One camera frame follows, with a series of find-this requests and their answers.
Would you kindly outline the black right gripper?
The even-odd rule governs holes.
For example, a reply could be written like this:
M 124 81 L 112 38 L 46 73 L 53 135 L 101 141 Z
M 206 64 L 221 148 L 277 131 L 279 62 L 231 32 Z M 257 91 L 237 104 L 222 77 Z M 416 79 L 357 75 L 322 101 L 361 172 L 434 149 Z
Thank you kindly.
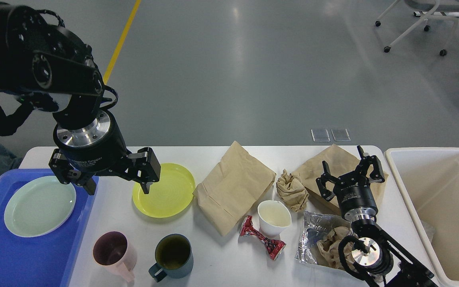
M 342 217 L 348 222 L 357 220 L 359 214 L 365 218 L 376 216 L 378 208 L 370 184 L 385 182 L 379 158 L 365 153 L 360 145 L 357 146 L 357 150 L 361 160 L 354 170 L 354 176 L 345 175 L 337 178 L 330 174 L 328 163 L 322 161 L 324 172 L 316 179 L 320 196 L 326 201 L 331 201 L 336 196 Z M 335 184 L 333 191 L 327 189 L 327 182 Z

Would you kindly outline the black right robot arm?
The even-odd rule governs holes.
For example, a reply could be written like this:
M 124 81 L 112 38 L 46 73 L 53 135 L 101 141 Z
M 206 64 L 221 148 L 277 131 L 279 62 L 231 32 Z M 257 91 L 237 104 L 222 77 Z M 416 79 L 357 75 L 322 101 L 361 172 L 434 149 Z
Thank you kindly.
M 329 165 L 322 162 L 324 172 L 316 180 L 321 196 L 337 198 L 342 217 L 350 222 L 352 236 L 345 236 L 338 245 L 339 261 L 351 276 L 376 287 L 375 278 L 385 278 L 392 268 L 394 257 L 399 259 L 400 271 L 386 287 L 434 287 L 434 274 L 401 244 L 394 240 L 375 221 L 378 208 L 371 184 L 385 181 L 379 158 L 357 147 L 360 162 L 355 170 L 335 177 Z

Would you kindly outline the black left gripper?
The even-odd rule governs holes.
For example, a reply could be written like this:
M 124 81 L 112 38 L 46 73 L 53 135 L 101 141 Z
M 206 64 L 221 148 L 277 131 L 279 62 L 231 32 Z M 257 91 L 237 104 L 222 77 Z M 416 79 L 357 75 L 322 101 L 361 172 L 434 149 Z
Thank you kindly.
M 49 167 L 62 184 L 72 183 L 94 195 L 94 175 L 120 176 L 140 184 L 145 195 L 160 180 L 161 165 L 151 147 L 135 153 L 126 148 L 115 117 L 108 110 L 99 110 L 87 126 L 68 130 L 57 124 L 54 149 Z

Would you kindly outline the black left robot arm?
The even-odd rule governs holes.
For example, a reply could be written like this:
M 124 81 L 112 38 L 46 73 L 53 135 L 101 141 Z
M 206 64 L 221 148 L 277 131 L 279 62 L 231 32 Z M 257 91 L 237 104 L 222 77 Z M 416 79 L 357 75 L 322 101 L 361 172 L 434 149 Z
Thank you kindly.
M 132 153 L 109 109 L 117 92 L 104 84 L 91 46 L 66 29 L 62 18 L 49 24 L 49 10 L 0 2 L 0 136 L 10 136 L 34 110 L 57 122 L 49 167 L 62 184 L 95 192 L 93 176 L 138 182 L 144 194 L 160 180 L 153 149 Z

